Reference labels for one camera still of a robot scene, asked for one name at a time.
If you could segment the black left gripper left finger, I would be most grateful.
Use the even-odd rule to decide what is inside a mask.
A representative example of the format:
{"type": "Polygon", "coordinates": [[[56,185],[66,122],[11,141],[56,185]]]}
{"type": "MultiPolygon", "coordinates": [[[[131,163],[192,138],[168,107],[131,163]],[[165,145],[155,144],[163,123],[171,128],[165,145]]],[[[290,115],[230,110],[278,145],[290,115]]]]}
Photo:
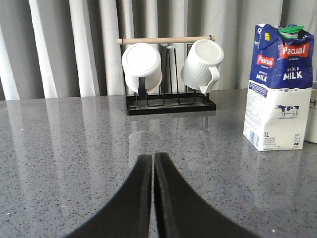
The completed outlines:
{"type": "Polygon", "coordinates": [[[112,199],[68,238],[146,238],[152,192],[152,157],[140,155],[112,199]]]}

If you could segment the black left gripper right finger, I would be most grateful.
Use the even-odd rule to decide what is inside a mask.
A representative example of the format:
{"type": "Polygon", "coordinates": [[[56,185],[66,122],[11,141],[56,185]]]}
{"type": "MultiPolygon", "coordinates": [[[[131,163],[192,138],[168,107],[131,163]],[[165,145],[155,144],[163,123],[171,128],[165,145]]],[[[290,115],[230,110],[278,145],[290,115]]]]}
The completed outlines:
{"type": "Polygon", "coordinates": [[[159,237],[256,237],[256,234],[207,204],[185,181],[167,153],[156,153],[154,163],[154,197],[159,237]]]}

